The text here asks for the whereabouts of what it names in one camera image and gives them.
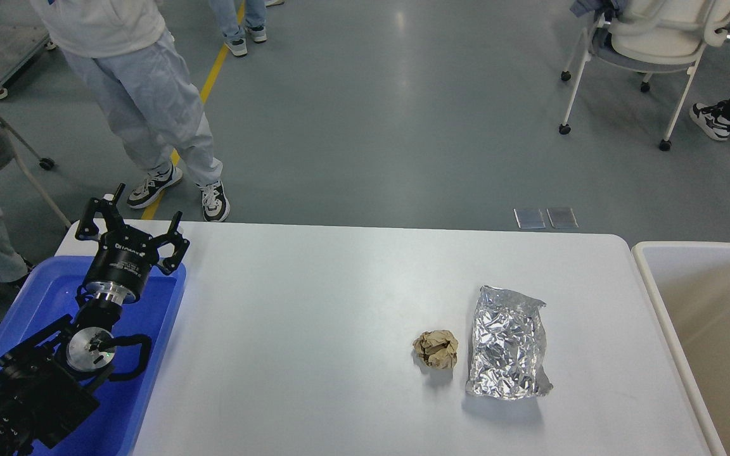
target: chair wheel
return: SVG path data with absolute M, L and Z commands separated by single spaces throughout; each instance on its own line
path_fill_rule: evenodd
M 44 170 L 52 170 L 52 168 L 55 168 L 55 160 L 52 158 L 43 158 L 38 161 L 38 166 L 43 168 Z
M 0 88 L 0 100 L 4 100 L 8 97 L 8 90 L 5 87 Z

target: metal cart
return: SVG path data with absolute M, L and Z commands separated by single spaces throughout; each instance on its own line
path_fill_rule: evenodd
M 0 25 L 0 100 L 8 96 L 5 84 L 42 50 L 55 49 L 43 27 Z

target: chair leg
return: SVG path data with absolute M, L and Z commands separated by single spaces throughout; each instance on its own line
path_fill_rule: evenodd
M 38 152 L 35 152 L 35 149 L 32 148 L 29 142 L 22 138 L 21 135 L 15 130 L 15 128 L 11 127 L 11 124 L 9 124 L 8 121 L 6 121 L 1 115 L 0 125 L 2 126 L 2 128 L 12 133 L 13 136 L 15 136 L 15 139 L 18 139 L 18 142 L 21 142 L 21 144 L 23 144 L 24 147 L 26 147 L 27 150 L 29 150 L 29 152 L 38 159 L 38 164 L 41 166 L 41 168 L 44 168 L 45 170 L 52 170 L 52 168 L 55 167 L 55 160 L 53 160 L 52 158 L 46 158 L 45 156 L 38 155 Z
M 641 80 L 641 92 L 643 92 L 643 93 L 649 92 L 650 78 L 652 78 L 652 73 L 644 74 L 644 78 Z
M 672 141 L 669 141 L 669 137 L 672 136 L 672 130 L 675 129 L 675 123 L 677 122 L 678 115 L 681 114 L 681 109 L 683 109 L 683 103 L 686 101 L 686 95 L 689 93 L 689 88 L 692 87 L 692 80 L 695 79 L 695 73 L 698 70 L 698 62 L 696 61 L 693 66 L 690 66 L 689 69 L 686 70 L 686 74 L 689 75 L 689 80 L 686 81 L 686 87 L 683 89 L 683 94 L 681 95 L 680 100 L 677 102 L 677 106 L 675 107 L 675 113 L 672 115 L 672 120 L 669 121 L 669 126 L 667 127 L 666 133 L 663 134 L 663 139 L 660 143 L 660 149 L 663 151 L 667 151 L 672 147 Z
M 574 43 L 571 48 L 570 57 L 568 58 L 568 61 L 565 62 L 565 67 L 562 69 L 562 75 L 560 76 L 564 81 L 570 80 L 570 64 L 573 63 L 573 59 L 576 58 L 576 52 L 579 50 L 579 44 L 582 44 L 582 38 L 585 37 L 586 32 L 587 31 L 584 28 L 580 30 L 579 37 L 576 38 L 576 43 Z
M 577 70 L 576 81 L 573 83 L 573 90 L 570 93 L 570 101 L 568 101 L 568 109 L 565 110 L 565 118 L 562 119 L 560 124 L 560 134 L 567 135 L 570 133 L 570 125 L 568 125 L 568 117 L 570 117 L 570 110 L 573 108 L 573 102 L 576 100 L 576 92 L 579 91 L 579 83 L 582 82 L 582 73 L 585 72 L 585 64 L 591 60 L 591 53 L 587 52 L 587 48 L 582 53 L 582 61 L 579 63 L 579 70 Z

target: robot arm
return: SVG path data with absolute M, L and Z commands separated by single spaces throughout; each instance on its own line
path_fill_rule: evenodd
M 96 408 L 93 393 L 105 381 L 129 381 L 148 366 L 151 338 L 145 334 L 115 337 L 122 306 L 139 300 L 156 265 L 171 274 L 182 262 L 190 243 L 177 231 L 176 213 L 161 236 L 125 225 L 116 207 L 124 190 L 114 197 L 89 200 L 75 237 L 99 244 L 76 300 L 75 318 L 64 315 L 31 335 L 0 358 L 0 454 L 32 453 L 40 440 L 53 448 L 78 428 Z M 94 222 L 102 214 L 107 231 Z M 158 249 L 174 245 L 170 257 Z M 112 361 L 120 346 L 140 346 L 139 360 L 130 372 L 114 373 Z

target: blue tray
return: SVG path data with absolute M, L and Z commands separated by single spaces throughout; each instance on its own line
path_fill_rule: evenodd
M 90 256 L 56 256 L 32 271 L 25 288 L 0 325 L 0 356 L 64 314 L 75 317 L 75 293 L 83 282 Z M 101 402 L 95 412 L 72 434 L 49 450 L 35 441 L 36 456 L 128 456 L 142 425 L 154 380 L 174 327 L 185 283 L 185 266 L 170 276 L 156 268 L 140 300 L 127 304 L 114 326 L 116 336 L 147 334 L 153 340 L 148 369 L 130 381 L 106 382 L 95 391 Z M 120 347 L 114 372 L 128 372 L 136 365 L 139 349 Z

